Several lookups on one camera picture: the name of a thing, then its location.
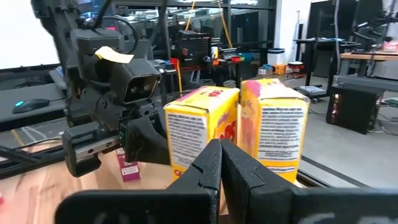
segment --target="yellow box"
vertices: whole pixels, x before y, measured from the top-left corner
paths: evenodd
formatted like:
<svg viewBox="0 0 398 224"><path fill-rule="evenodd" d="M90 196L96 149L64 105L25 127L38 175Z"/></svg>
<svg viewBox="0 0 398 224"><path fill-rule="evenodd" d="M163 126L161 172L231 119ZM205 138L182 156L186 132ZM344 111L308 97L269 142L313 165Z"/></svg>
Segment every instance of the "yellow box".
<svg viewBox="0 0 398 224"><path fill-rule="evenodd" d="M203 86L165 106L166 130L178 179L212 139L236 143L239 89Z"/></svg>
<svg viewBox="0 0 398 224"><path fill-rule="evenodd" d="M294 183L309 103L278 79L242 82L239 147Z"/></svg>

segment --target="computer tower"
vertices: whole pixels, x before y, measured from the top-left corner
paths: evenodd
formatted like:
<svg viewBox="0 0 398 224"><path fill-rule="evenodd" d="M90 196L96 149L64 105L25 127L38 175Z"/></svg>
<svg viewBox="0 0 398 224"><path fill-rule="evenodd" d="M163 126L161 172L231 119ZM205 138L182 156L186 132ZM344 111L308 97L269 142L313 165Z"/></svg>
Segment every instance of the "computer tower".
<svg viewBox="0 0 398 224"><path fill-rule="evenodd" d="M326 114L328 124L334 124L361 134L367 134L376 125L382 92L360 91L333 86Z"/></svg>

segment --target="yellow sticky note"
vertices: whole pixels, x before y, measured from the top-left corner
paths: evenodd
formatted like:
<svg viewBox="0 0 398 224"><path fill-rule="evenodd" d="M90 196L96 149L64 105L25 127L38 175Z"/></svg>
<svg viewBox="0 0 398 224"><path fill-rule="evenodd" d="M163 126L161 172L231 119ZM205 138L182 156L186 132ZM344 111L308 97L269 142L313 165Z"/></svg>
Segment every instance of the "yellow sticky note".
<svg viewBox="0 0 398 224"><path fill-rule="evenodd" d="M117 63L130 63L131 59L134 57L134 55L117 53L108 46L101 47L99 50L95 52L95 54L102 57L103 59Z"/></svg>

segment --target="white container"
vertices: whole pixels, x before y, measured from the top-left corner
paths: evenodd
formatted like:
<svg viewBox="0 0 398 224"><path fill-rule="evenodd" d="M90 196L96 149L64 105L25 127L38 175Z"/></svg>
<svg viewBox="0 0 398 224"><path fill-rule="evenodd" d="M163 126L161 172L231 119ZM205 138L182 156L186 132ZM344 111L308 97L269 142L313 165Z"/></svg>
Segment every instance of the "white container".
<svg viewBox="0 0 398 224"><path fill-rule="evenodd" d="M268 64L282 65L285 63L285 49L268 49Z"/></svg>

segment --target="nutrition label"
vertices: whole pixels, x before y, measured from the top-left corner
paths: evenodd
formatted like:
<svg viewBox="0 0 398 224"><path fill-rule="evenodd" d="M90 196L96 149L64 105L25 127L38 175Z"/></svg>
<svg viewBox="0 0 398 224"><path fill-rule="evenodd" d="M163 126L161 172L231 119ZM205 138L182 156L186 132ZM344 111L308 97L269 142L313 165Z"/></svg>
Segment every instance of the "nutrition label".
<svg viewBox="0 0 398 224"><path fill-rule="evenodd" d="M305 108L263 107L261 117L258 159L298 159Z"/></svg>
<svg viewBox="0 0 398 224"><path fill-rule="evenodd" d="M207 144L206 118L167 113L172 159L174 164L188 168Z"/></svg>

